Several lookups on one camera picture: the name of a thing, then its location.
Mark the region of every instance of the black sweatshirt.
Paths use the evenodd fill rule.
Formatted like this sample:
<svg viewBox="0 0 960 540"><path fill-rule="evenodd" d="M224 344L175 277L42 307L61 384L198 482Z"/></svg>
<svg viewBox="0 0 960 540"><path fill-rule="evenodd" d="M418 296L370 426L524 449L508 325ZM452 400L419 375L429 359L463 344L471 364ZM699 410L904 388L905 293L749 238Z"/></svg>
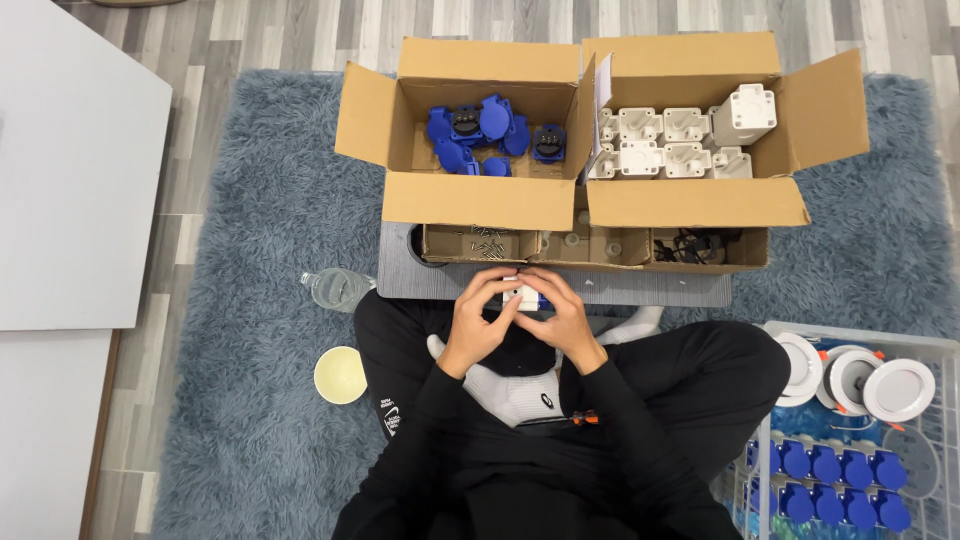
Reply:
<svg viewBox="0 0 960 540"><path fill-rule="evenodd" d="M497 476L438 507L428 486L463 381L434 366L415 410L341 511L333 540L741 538L730 514L612 362L582 381L630 487L630 507L637 516L632 528L529 476Z"/></svg>

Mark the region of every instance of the gray tabletop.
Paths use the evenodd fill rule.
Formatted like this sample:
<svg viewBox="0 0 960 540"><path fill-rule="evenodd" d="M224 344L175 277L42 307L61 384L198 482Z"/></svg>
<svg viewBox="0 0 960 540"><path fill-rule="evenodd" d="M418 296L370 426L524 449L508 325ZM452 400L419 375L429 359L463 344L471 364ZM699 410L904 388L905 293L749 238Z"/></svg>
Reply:
<svg viewBox="0 0 960 540"><path fill-rule="evenodd" d="M409 223L380 225L380 261L376 288L388 298L456 300L477 271L491 265L419 264L407 248ZM585 272L557 270L587 304L622 306L723 307L732 298L730 276L666 272Z"/></svg>

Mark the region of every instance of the shaggy rug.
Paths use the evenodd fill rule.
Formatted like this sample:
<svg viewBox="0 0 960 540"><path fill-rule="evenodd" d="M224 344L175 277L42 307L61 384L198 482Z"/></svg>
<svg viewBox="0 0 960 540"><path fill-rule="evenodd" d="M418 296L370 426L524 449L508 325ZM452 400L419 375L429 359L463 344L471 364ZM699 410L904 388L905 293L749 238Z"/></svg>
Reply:
<svg viewBox="0 0 960 540"><path fill-rule="evenodd" d="M383 170L333 153L340 83L276 71L236 83L183 325L155 539L327 538L383 448L366 399L317 395L317 357L352 345L352 326L298 283L329 266L375 275ZM874 150L797 175L814 224L775 231L770 268L737 275L730 307L670 309L667 326L723 317L954 336L926 89L902 77L865 84Z"/></svg>

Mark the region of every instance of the black pants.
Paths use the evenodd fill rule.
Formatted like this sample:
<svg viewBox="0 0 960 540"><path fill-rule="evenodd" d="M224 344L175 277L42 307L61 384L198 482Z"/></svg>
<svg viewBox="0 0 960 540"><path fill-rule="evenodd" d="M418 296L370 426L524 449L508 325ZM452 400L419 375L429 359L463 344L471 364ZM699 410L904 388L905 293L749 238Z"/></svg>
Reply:
<svg viewBox="0 0 960 540"><path fill-rule="evenodd" d="M493 320L499 313L485 312ZM444 342L453 302L382 298L374 291L353 317L373 407L390 436L413 406L434 365L426 338ZM716 477L744 450L789 378L786 352L766 332L746 323L708 321L607 346L627 383L645 401L704 481ZM553 367L555 351L511 325L481 364L504 376L530 376ZM580 374L564 359L560 380L564 414L590 410ZM547 471L584 497L616 501L625 493L619 464L603 431L573 427L545 436L508 428L463 392L458 421L444 447L441 476L454 489L508 471Z"/></svg>

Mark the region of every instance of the gray wood floor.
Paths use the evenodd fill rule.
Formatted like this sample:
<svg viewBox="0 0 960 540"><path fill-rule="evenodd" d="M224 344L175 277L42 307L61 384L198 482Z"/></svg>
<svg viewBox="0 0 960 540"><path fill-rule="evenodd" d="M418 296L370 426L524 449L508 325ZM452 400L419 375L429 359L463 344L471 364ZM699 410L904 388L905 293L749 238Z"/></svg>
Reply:
<svg viewBox="0 0 960 540"><path fill-rule="evenodd" d="M352 60L395 71L404 36L576 43L769 29L785 72L861 47L864 70L934 89L953 187L945 204L951 216L960 211L960 0L186 0L130 10L56 1L174 89L144 297L137 327L121 338L92 538L150 536L206 188L230 85L244 68L338 70Z"/></svg>

